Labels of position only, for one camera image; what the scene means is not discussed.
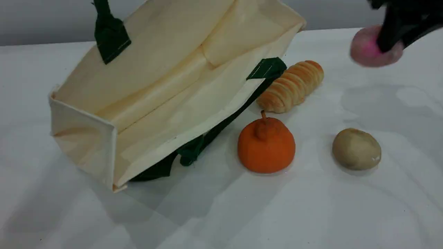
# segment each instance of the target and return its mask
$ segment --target white table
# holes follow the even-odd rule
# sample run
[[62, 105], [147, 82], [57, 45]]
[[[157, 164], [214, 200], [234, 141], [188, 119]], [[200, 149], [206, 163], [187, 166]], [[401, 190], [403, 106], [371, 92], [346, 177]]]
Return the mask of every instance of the white table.
[[[311, 59], [323, 85], [290, 114], [296, 159], [260, 176], [238, 162], [252, 105], [185, 168], [112, 194], [49, 136], [47, 94], [93, 43], [0, 47], [0, 248], [441, 249], [443, 31], [399, 63], [365, 69], [348, 57], [357, 29], [305, 31], [287, 64]], [[354, 127], [381, 144], [376, 170], [338, 167], [331, 142]]]

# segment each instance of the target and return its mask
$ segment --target pink object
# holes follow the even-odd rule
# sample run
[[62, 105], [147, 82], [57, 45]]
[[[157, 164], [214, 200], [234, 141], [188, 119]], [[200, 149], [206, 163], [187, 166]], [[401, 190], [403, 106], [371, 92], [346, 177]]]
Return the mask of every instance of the pink object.
[[366, 45], [363, 47], [362, 52], [363, 52], [364, 56], [371, 57], [371, 58], [378, 57], [383, 54], [380, 51], [380, 48], [378, 48], [376, 39], [369, 40], [366, 43]]

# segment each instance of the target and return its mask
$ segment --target tabletop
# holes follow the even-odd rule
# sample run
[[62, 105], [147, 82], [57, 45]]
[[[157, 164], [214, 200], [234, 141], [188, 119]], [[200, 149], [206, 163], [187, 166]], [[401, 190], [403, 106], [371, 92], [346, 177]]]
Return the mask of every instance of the tabletop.
[[[113, 194], [81, 173], [49, 135], [47, 95], [93, 43], [0, 47], [0, 248], [440, 249], [443, 247], [443, 30], [395, 65], [354, 64], [358, 29], [303, 31], [283, 60], [314, 60], [323, 84], [282, 120], [292, 165], [256, 175], [238, 161], [254, 103], [191, 167]], [[331, 155], [353, 127], [382, 148], [355, 173]]]

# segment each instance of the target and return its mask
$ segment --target gray wall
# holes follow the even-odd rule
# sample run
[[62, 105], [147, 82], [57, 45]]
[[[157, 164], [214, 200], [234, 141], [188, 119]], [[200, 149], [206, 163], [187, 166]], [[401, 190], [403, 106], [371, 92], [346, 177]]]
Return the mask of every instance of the gray wall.
[[[109, 0], [113, 14], [127, 17], [145, 0]], [[367, 0], [283, 0], [308, 20], [308, 29], [364, 27], [383, 21]], [[92, 0], [0, 0], [0, 45], [93, 40]]]

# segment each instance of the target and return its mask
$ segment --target orange stem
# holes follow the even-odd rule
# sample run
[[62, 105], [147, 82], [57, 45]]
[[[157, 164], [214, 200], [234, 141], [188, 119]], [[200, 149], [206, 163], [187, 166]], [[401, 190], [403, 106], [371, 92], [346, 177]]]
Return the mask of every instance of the orange stem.
[[261, 118], [263, 118], [263, 121], [266, 121], [266, 112], [264, 110], [261, 111]]

